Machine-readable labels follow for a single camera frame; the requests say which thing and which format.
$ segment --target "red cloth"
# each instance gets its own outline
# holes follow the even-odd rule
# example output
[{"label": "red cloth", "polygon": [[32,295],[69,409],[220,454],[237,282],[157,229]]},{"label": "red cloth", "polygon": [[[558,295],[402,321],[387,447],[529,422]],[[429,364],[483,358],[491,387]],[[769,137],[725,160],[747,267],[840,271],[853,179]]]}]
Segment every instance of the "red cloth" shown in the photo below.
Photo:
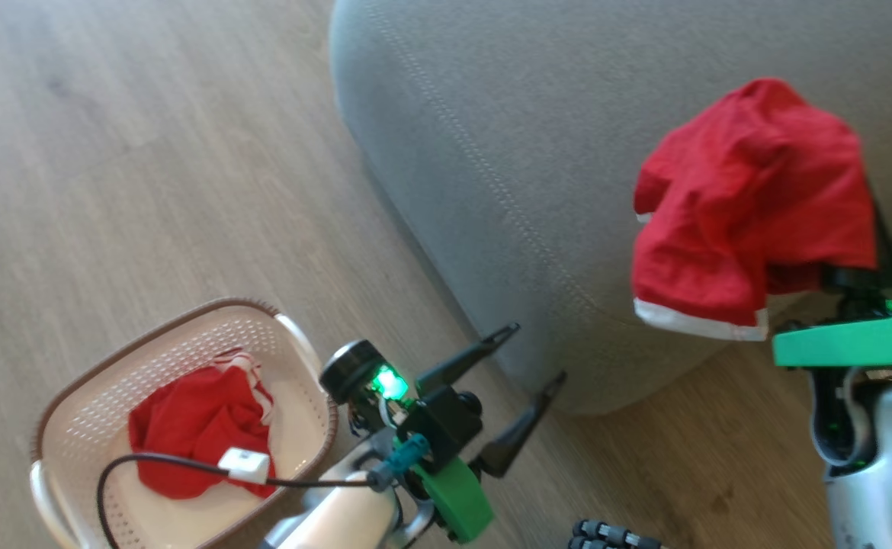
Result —
[{"label": "red cloth", "polygon": [[[268,409],[272,397],[258,381],[258,364],[233,350],[213,364],[191,372],[147,397],[128,416],[128,435],[135,452],[160,452],[217,465],[227,449],[269,454]],[[262,396],[263,403],[256,396]],[[273,464],[269,469],[274,475]],[[202,496],[225,477],[164,463],[138,463],[144,486],[172,499]],[[240,483],[260,497],[274,486]]]},{"label": "red cloth", "polygon": [[632,285],[654,326],[763,339],[767,294],[817,288],[822,264],[876,267],[857,136],[781,80],[732,91],[666,136],[634,202],[652,214]]}]

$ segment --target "wooden floor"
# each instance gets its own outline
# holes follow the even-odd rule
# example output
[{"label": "wooden floor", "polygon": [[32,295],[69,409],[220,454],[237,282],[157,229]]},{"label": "wooden floor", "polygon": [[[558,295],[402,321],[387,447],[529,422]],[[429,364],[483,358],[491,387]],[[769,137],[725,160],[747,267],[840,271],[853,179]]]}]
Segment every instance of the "wooden floor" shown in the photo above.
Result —
[{"label": "wooden floor", "polygon": [[[321,354],[367,337],[405,371],[470,337],[335,113],[329,11],[0,0],[0,548],[53,546],[27,489],[53,394],[199,303],[264,298]],[[467,386],[488,430],[525,400],[491,368]],[[805,379],[752,346],[610,417],[551,417],[487,480],[475,546],[563,547],[590,517],[675,549],[827,547],[808,413]]]}]

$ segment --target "sofa seam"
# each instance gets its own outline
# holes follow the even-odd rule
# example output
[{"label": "sofa seam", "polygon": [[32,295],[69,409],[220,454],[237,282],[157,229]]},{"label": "sofa seam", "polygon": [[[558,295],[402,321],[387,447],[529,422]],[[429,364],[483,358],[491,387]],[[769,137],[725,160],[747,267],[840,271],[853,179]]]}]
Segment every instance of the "sofa seam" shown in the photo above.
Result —
[{"label": "sofa seam", "polygon": [[535,230],[529,223],[527,215],[517,204],[508,185],[504,184],[497,171],[490,163],[488,163],[482,150],[473,141],[473,138],[470,138],[470,133],[464,128],[463,123],[459,121],[459,118],[457,118],[453,109],[450,109],[448,105],[446,105],[446,101],[443,100],[442,94],[439,93],[435,84],[432,83],[432,78],[429,78],[428,74],[425,73],[425,70],[422,70],[418,60],[409,53],[401,35],[398,34],[397,30],[391,25],[386,15],[379,10],[373,0],[368,0],[366,2],[366,11],[372,20],[376,22],[380,34],[382,34],[383,37],[386,38],[388,44],[391,45],[391,50],[398,56],[408,76],[410,76],[414,83],[418,85],[422,96],[424,96],[425,100],[429,101],[429,104],[432,105],[436,116],[439,117],[440,120],[446,122],[447,128],[450,128],[451,130],[449,131],[449,134],[459,143],[460,150],[464,156],[471,160],[475,171],[477,171],[477,174],[487,183],[492,194],[494,194],[496,201],[498,201],[499,205],[505,209],[506,213],[512,215],[517,232],[519,232],[520,236],[528,242],[528,245],[532,248],[533,255],[540,258],[544,265],[548,268],[553,268],[557,273],[555,282],[558,282],[558,284],[562,284],[563,282],[572,293],[573,297],[581,302],[586,309],[589,309],[592,312],[602,313],[602,315],[606,315],[609,319],[616,321],[616,323],[623,324],[623,326],[629,326],[630,323],[625,323],[624,321],[609,316],[606,310],[600,308],[595,299],[593,299],[592,296],[589,296],[588,293],[581,288],[581,285],[575,281],[575,278],[573,278],[562,265],[558,264],[557,258],[551,253],[550,248],[548,248],[547,244],[541,240],[540,234],[537,233],[537,230]]}]

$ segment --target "green 3d-printed part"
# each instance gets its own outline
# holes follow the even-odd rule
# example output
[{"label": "green 3d-printed part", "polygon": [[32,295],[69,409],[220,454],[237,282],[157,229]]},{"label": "green 3d-printed part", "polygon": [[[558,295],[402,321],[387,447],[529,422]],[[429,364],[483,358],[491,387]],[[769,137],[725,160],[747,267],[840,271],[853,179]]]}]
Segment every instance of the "green 3d-printed part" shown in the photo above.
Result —
[{"label": "green 3d-printed part", "polygon": [[460,458],[453,458],[435,476],[418,466],[412,471],[422,478],[422,487],[435,501],[457,543],[470,543],[494,520],[494,510],[480,481]]},{"label": "green 3d-printed part", "polygon": [[892,317],[780,333],[773,347],[783,368],[892,366]]}]

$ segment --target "gray sofa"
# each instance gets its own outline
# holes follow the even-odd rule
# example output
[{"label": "gray sofa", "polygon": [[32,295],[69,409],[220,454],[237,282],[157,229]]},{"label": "gray sofa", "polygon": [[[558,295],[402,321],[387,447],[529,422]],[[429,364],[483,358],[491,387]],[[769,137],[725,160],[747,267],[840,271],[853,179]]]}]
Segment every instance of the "gray sofa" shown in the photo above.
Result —
[{"label": "gray sofa", "polygon": [[718,341],[631,312],[635,176],[659,139],[752,78],[790,81],[863,136],[892,226],[892,0],[338,0],[339,108],[499,364],[606,413]]}]

